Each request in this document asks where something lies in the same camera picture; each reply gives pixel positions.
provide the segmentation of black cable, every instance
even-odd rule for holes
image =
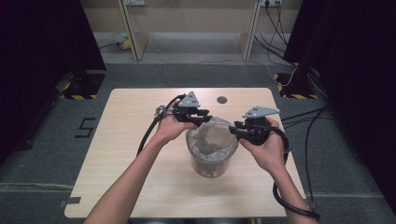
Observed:
[[[319,97],[327,100],[328,96],[326,93],[326,90],[324,90],[323,85],[320,82],[320,77],[315,74],[315,69],[311,68],[311,71],[308,72],[307,77],[308,77],[308,83],[309,87],[311,90]]]
[[[269,45],[268,45],[269,48],[271,48],[271,45],[272,45],[272,42],[274,41],[275,35],[276,35],[276,33],[273,34],[273,37],[272,37],[271,40],[270,40],[270,43],[269,43]],[[275,63],[275,62],[273,62],[273,61],[271,60],[271,58],[270,58],[270,53],[269,53],[268,50],[267,50],[267,58],[268,58],[268,60],[269,60],[271,63]]]
[[[155,125],[157,125],[157,123],[163,118],[163,113],[166,113],[166,111],[169,109],[169,106],[171,106],[171,104],[177,100],[177,99],[182,99],[184,96],[186,95],[178,95],[177,97],[175,97],[172,101],[169,102],[169,104],[165,107],[164,111],[162,111],[160,114],[157,115],[156,118],[154,118],[154,120],[151,122],[150,126],[148,127],[148,130],[146,131],[145,135],[142,138],[142,141],[140,142],[140,146],[139,149],[137,150],[136,156],[139,155],[139,153],[143,150],[143,147],[146,144],[146,141],[149,137],[149,135],[151,134],[151,131],[154,129]]]
[[[122,42],[116,42],[116,43],[112,43],[112,44],[106,44],[106,45],[103,45],[102,47],[99,47],[99,49],[102,49],[102,48],[105,48],[105,47],[108,47],[108,46],[111,46],[111,45],[117,45],[117,46],[120,46],[123,42],[125,42],[125,41],[127,41],[128,39],[125,39],[124,41],[122,41]]]
[[[288,42],[286,42],[286,39],[283,39],[282,35],[279,33],[279,31],[277,30],[277,27],[275,26],[275,23],[270,15],[270,12],[268,11],[268,7],[265,8],[265,11],[267,11],[267,15],[271,20],[271,23],[273,24],[274,28],[275,28],[275,32],[279,35],[280,39],[283,40],[283,42],[285,43],[285,45],[288,45]]]
[[[311,178],[309,175],[309,170],[308,170],[308,136],[309,136],[309,131],[311,130],[312,124],[315,122],[315,120],[320,116],[321,113],[323,113],[328,106],[325,106],[319,110],[319,112],[315,115],[315,117],[312,119],[311,123],[308,126],[308,130],[306,131],[306,137],[305,137],[305,172],[306,172],[306,178],[308,181],[308,189],[309,189],[309,194],[311,196],[311,203],[314,203],[314,194],[312,193],[312,186],[311,186]]]
[[[276,1],[276,9],[277,9],[277,22],[279,22],[280,31],[282,32],[283,38],[284,38],[285,41],[286,41],[285,33],[283,32],[282,21],[280,20],[280,15],[282,14],[282,6],[281,6],[280,3],[277,2],[277,1]]]
[[[310,121],[310,120],[312,120],[312,119],[313,119],[313,118],[305,118],[305,119],[296,120],[296,121],[291,122],[291,123],[283,123],[284,125],[285,125],[285,124],[289,124],[289,126],[284,127],[284,129],[291,128],[291,127],[294,126],[294,125],[297,125],[297,124],[303,123],[303,122],[307,122],[307,121]]]
[[[270,43],[268,43],[268,42],[265,40],[264,36],[262,36],[262,33],[260,33],[260,36],[262,37],[262,40],[263,40],[267,45],[270,45]],[[280,49],[280,48],[277,48],[277,47],[275,47],[275,46],[271,46],[271,48],[277,49],[277,50],[279,50],[279,51],[282,51],[283,53],[285,52],[285,50]]]
[[[303,114],[298,114],[298,115],[294,115],[294,116],[291,116],[291,117],[287,117],[285,119],[282,119],[281,121],[283,122],[284,120],[287,120],[287,119],[294,119],[294,118],[298,118],[298,117],[303,116],[303,115],[312,114],[312,113],[318,112],[319,110],[322,110],[324,108],[328,108],[328,106],[326,105],[326,106],[324,106],[322,108],[319,108],[319,109],[315,109],[315,110],[311,110],[311,111],[308,111],[308,112],[304,112]]]
[[[257,36],[254,35],[254,38],[257,40],[257,42],[258,42],[264,49],[267,50],[267,55],[268,55],[268,51],[271,51],[271,52],[274,53],[277,57],[279,57],[280,59],[282,59],[282,56],[281,56],[280,54],[278,54],[276,51],[273,51],[272,49],[267,48],[262,42],[260,42],[260,40],[257,38]],[[269,58],[269,60],[270,60],[271,63],[274,63],[274,64],[283,65],[283,66],[287,66],[287,67],[291,67],[291,68],[295,68],[295,67],[296,67],[296,65],[295,65],[294,63],[289,63],[288,61],[285,61],[285,62],[291,64],[291,66],[290,66],[290,65],[287,65],[287,64],[283,64],[283,63],[275,63],[275,62],[271,61],[270,58]]]
[[[285,148],[285,150],[287,150],[287,149],[289,148],[289,140],[288,140],[288,138],[286,137],[285,133],[283,133],[283,132],[282,132],[281,130],[279,130],[278,128],[272,128],[271,131],[274,131],[275,133],[279,134],[279,136],[280,136],[280,137],[282,138],[282,140],[283,140],[284,148]],[[288,156],[289,156],[288,153],[284,153],[285,164],[286,164],[286,161],[288,160]],[[305,216],[305,217],[313,217],[313,218],[316,218],[317,220],[320,219],[320,215],[319,215],[318,213],[316,213],[315,211],[307,211],[307,210],[304,210],[304,209],[295,207],[295,206],[293,206],[293,205],[287,203],[286,201],[284,201],[284,200],[279,196],[279,193],[277,192],[277,185],[276,185],[276,183],[274,183],[274,186],[273,186],[273,194],[274,194],[274,197],[275,197],[276,201],[277,201],[280,205],[282,205],[284,208],[290,210],[291,212],[296,213],[296,214],[301,215],[301,216]]]

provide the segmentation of person's hand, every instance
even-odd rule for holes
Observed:
[[[171,106],[175,106],[178,101],[173,102]],[[181,133],[187,129],[196,129],[197,126],[191,122],[179,122],[173,116],[171,111],[165,111],[167,116],[161,119],[157,132],[155,133],[163,141],[169,142],[176,139]]]
[[[272,127],[279,127],[279,124],[274,119],[267,119]],[[285,169],[285,161],[283,159],[285,149],[282,138],[278,134],[270,132],[267,141],[261,146],[254,146],[243,138],[239,139],[239,143],[251,153],[259,166],[270,173],[270,175]]]

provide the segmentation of power outlet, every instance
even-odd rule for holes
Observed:
[[[282,6],[282,0],[269,0],[270,5],[268,7]],[[262,0],[262,7],[265,7],[265,0]]]

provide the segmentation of forearm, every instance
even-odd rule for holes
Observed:
[[[306,204],[305,200],[301,196],[300,192],[297,190],[296,186],[294,185],[286,168],[271,173],[271,176],[275,180],[279,190],[279,194],[285,202],[293,205],[294,207],[311,211],[308,205]],[[318,223],[312,217],[304,217],[296,213],[293,213],[288,209],[286,209],[286,213],[288,216],[289,223]]]
[[[152,164],[166,144],[155,135],[138,157],[107,190],[88,215],[85,223],[122,223],[131,215]]]

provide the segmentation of person's left hand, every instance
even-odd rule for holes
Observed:
[[[175,106],[178,101],[173,102],[171,106]],[[169,142],[176,139],[181,133],[187,129],[196,129],[197,126],[191,122],[179,122],[170,111],[165,111],[168,115],[161,119],[157,132],[155,133],[162,140]]]

